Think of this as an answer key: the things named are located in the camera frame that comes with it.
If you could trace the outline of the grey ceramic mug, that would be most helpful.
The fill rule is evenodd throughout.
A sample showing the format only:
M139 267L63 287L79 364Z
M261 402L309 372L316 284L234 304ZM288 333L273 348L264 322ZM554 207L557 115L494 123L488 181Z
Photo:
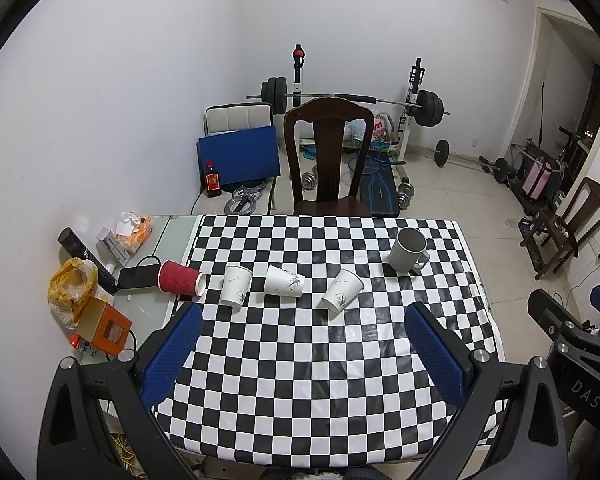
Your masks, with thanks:
M429 262L427 240L418 229L404 228L396 234L389 264L398 273L420 273Z

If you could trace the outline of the red paper cup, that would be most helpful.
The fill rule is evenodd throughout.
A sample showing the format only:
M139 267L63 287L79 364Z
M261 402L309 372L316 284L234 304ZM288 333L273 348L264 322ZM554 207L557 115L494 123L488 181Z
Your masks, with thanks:
M207 289L207 277L197 269L166 260L158 272L158 289L174 295L200 297Z

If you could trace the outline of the white paper cup left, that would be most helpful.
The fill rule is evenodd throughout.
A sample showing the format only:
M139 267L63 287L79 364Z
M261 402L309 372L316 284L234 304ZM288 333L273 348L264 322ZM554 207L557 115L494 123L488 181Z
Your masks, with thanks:
M225 267L219 305L240 309L246 300L252 281L252 272L237 263Z

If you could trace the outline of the white paper cup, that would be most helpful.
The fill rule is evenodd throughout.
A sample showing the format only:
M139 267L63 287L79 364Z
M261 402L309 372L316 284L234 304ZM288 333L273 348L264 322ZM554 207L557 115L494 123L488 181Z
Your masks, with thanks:
M240 309L246 300L252 281L252 272L237 263L225 267L219 305Z
M329 310L339 313L355 300L363 288L364 283L355 273L341 269L332 284L327 287L322 300Z
M278 266L269 266L264 281L265 295L299 298L302 296L306 278Z

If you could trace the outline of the white paper cup right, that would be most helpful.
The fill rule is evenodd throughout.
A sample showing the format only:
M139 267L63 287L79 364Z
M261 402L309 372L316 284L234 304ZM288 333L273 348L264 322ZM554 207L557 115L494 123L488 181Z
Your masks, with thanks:
M327 287L322 300L329 310L339 313L355 300L363 288L364 283L355 273L341 269L332 284Z

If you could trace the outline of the white paper cup middle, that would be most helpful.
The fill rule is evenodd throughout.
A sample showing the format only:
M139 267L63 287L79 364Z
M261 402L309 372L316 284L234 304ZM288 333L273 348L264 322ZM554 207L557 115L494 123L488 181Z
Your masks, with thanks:
M306 278L278 266L269 266L264 281L265 295L299 298L302 296Z

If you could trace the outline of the orange cardboard box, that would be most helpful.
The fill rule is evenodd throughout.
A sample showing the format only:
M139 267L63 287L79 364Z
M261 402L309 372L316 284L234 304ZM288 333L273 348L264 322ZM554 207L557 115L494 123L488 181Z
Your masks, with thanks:
M92 297L87 301L76 333L97 350L116 356L126 343L132 322L107 301Z

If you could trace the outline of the dark wooden chair right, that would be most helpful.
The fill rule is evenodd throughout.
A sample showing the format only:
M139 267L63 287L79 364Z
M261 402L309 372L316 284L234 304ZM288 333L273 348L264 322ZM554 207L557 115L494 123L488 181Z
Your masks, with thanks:
M585 177L561 214L544 208L530 222L522 219L519 227L520 246L528 250L535 281L557 273L569 259L579 257L600 229L600 183Z

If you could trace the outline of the dark wooden chair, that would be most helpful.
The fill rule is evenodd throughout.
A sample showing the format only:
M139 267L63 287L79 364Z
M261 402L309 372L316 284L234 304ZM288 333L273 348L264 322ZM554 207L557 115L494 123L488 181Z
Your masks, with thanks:
M519 227L520 246L528 250L535 281L557 273L569 259L579 257L600 229L600 183L585 177L561 214L544 208L530 222L522 219Z
M349 192L339 196L344 126L361 119L365 124ZM290 110L284 117L285 146L289 165L294 215L311 217L370 217L368 208L358 199L365 161L374 130L374 114L355 102L338 96L321 96ZM316 200L305 200L301 182L298 150L294 143L297 122L312 126L316 149Z

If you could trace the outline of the yellow plastic bag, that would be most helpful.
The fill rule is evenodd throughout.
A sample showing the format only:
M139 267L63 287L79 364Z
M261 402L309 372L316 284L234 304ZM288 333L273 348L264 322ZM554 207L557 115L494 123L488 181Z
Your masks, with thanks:
M67 328L78 325L97 288L98 269L88 259L69 258L50 278L47 302L55 318Z

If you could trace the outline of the black cylindrical speaker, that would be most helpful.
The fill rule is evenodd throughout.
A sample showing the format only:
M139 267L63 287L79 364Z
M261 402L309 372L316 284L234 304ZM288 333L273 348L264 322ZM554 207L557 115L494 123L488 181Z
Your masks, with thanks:
M114 295L118 291L118 282L114 278L114 274L112 274L84 245L82 240L80 240L76 233L73 232L73 229L68 226L63 229L58 235L58 243L65 249L65 252L70 257L80 258L94 263L98 272L98 284L105 292Z

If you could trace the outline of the orange tissue pack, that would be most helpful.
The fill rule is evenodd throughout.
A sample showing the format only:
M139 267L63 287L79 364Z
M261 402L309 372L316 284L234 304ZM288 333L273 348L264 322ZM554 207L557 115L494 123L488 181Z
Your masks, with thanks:
M122 212L114 229L114 237L130 255L135 255L152 232L152 219L134 211Z

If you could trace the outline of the glass side table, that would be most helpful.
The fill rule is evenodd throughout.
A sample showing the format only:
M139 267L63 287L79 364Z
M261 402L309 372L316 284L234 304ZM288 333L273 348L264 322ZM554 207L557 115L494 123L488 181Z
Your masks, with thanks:
M137 350L155 330L166 325L172 315L187 301L204 299L209 278L196 277L193 295L164 292L158 286L159 268L173 261L179 266L199 270L198 263L190 261L194 241L200 228L199 216L155 216L148 240L125 266L111 271L122 281L122 289L106 299L123 316L131 321L125 349Z

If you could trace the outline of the black white checkered tablecloth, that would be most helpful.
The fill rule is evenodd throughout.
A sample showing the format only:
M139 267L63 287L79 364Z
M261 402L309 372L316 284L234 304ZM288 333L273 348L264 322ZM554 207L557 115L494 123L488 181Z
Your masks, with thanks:
M400 229L425 235L429 263L393 271ZM453 416L413 351L404 309L420 301L468 348L494 352L475 263L452 220L201 218L192 263L209 278L202 329L159 425L185 451L264 466L345 467L427 453ZM219 305L225 267L252 272L240 309ZM299 298L265 295L269 266L306 278ZM341 269L362 292L334 313L322 300Z

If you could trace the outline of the small barbell on floor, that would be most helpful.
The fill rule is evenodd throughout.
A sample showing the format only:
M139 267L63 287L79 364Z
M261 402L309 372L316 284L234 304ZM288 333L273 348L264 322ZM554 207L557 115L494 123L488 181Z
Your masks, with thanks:
M494 180L499 184L506 184L510 177L509 163L504 157L489 160L483 156L471 158L462 155L452 155L450 144L447 140L441 139L438 141L432 151L432 156L434 156L434 162L438 167L443 167L450 162L466 169L480 169L494 177Z

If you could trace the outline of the chrome dumbbell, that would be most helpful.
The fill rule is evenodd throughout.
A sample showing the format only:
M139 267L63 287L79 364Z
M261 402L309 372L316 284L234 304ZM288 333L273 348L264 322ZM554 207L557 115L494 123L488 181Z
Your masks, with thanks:
M409 178L403 178L398 186L398 205L400 210L407 210L411 206L412 199L415 195L414 185L411 184Z

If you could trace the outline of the dark liquor bottle red cap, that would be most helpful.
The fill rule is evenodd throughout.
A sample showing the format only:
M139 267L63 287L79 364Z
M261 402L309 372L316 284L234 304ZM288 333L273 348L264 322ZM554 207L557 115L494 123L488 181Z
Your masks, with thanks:
M221 179L211 159L206 162L206 190L209 198L222 194Z

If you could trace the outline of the black blue exercise bench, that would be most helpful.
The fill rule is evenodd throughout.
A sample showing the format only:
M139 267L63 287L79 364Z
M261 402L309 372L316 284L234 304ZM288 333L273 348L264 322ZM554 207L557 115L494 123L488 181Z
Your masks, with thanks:
M373 217L396 218L400 214L392 163L386 154L369 154L366 157L360 200Z

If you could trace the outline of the barbell with black plates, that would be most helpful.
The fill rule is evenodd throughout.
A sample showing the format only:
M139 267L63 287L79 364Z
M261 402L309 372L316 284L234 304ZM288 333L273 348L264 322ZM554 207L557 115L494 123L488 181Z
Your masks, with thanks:
M390 101L378 99L374 96L361 96L360 94L350 93L315 93L315 92L288 92L287 79L285 77L270 77L261 84L260 92L246 96L247 100L259 100L261 103L268 104L274 112L285 113L287 101L294 98L321 98L322 96L336 96L336 98L346 99L355 103L364 104L391 104L403 107L406 114L415 119L417 125L432 128L442 122L442 118L449 115L444 109L444 104L440 96L432 91L420 90L414 102L406 100L405 102Z

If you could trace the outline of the blue folder board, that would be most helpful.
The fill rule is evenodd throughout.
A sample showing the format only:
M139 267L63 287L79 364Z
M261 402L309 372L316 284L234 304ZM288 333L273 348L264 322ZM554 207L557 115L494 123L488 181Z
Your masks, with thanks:
M212 161L222 185L280 175L278 147L273 126L203 136L197 141L201 179Z

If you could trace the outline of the white padded chair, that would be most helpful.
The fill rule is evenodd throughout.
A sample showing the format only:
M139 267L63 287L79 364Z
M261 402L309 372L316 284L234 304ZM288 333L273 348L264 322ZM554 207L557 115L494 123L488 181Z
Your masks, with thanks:
M274 124L272 107L264 103L210 106L204 111L204 135L215 136Z

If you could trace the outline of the white bench press rack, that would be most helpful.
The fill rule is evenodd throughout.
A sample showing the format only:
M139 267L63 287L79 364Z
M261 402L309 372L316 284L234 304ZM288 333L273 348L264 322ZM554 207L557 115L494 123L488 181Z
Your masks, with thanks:
M358 104L390 104L398 106L401 109L401 115L396 133L398 134L400 149L405 151L412 122L423 127L436 126L444 113L444 107L439 106L439 97L434 92L426 91L422 88L426 68L422 66L422 58L420 56L415 58L415 62L408 74L406 97L402 102L354 93L304 92L302 90L301 73L304 64L306 64L306 51L302 48L301 44L294 46L292 59L294 60L294 79L292 80L291 91L288 91L287 79L285 77L278 77L273 80L272 107L277 114L283 114L287 109L289 99L292 99L292 104L294 104L294 107L297 107L301 104L303 98L320 98L321 96L336 96L336 98Z

